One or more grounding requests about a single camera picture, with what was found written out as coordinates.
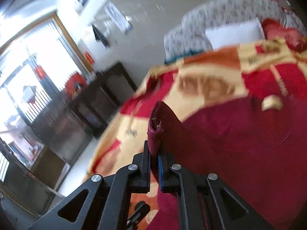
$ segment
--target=silver screw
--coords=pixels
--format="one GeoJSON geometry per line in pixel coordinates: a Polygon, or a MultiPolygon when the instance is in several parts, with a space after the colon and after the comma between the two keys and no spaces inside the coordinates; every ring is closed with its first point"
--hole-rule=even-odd
{"type": "Polygon", "coordinates": [[[100,181],[101,180],[101,176],[100,175],[93,175],[92,176],[92,181],[93,182],[98,182],[98,181],[100,181]]]}
{"type": "Polygon", "coordinates": [[[136,170],[138,168],[138,166],[136,164],[130,164],[128,166],[128,170],[136,170]]]}
{"type": "Polygon", "coordinates": [[[181,169],[181,165],[175,163],[175,164],[172,165],[172,169],[173,169],[173,170],[180,170],[180,169],[181,169]]]}
{"type": "Polygon", "coordinates": [[[217,179],[217,174],[211,173],[211,174],[208,175],[208,178],[209,178],[210,180],[215,181],[215,180],[217,179]]]}

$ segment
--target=bedsheet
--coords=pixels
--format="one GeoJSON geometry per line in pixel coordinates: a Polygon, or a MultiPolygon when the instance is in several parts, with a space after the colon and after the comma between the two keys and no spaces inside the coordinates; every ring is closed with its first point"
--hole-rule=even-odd
{"type": "MultiPolygon", "coordinates": [[[[147,140],[147,124],[157,101],[164,101],[184,121],[200,108],[252,94],[306,97],[307,54],[290,50],[284,39],[226,47],[153,67],[103,133],[87,178],[108,176],[131,163],[147,140]]],[[[151,177],[148,194],[133,194],[130,214],[143,200],[151,211],[139,224],[145,229],[158,211],[158,184],[151,177]]]]}

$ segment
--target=maroon fabric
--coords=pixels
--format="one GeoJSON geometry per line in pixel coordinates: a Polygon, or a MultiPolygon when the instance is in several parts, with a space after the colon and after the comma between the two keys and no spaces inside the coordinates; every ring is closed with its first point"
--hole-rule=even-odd
{"type": "MultiPolygon", "coordinates": [[[[216,173],[277,230],[285,230],[307,199],[307,102],[281,99],[280,111],[262,112],[262,100],[248,97],[201,109],[183,123],[159,101],[149,121],[149,150],[155,157],[162,141],[177,163],[193,173],[216,173]]],[[[156,174],[155,158],[151,165],[156,174]]],[[[158,204],[148,229],[159,222],[158,229],[177,230],[176,198],[158,191],[158,204]]]]}

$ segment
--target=white pillow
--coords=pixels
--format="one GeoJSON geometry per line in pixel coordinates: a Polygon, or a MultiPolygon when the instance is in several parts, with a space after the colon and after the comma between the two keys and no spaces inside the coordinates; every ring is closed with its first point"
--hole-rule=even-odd
{"type": "Polygon", "coordinates": [[[205,32],[211,42],[213,50],[223,46],[250,43],[265,39],[258,18],[241,23],[207,28],[205,32]]]}

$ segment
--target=white wall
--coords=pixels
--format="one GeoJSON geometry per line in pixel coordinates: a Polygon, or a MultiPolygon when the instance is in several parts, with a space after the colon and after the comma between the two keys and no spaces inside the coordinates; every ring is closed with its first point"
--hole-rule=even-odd
{"type": "Polygon", "coordinates": [[[107,0],[90,0],[85,6],[81,16],[74,10],[74,0],[35,1],[17,11],[13,17],[2,22],[0,27],[0,46],[29,23],[53,9],[58,9],[59,18],[73,40],[78,43],[81,39],[82,29],[90,23],[91,19],[106,1],[107,0]]]}

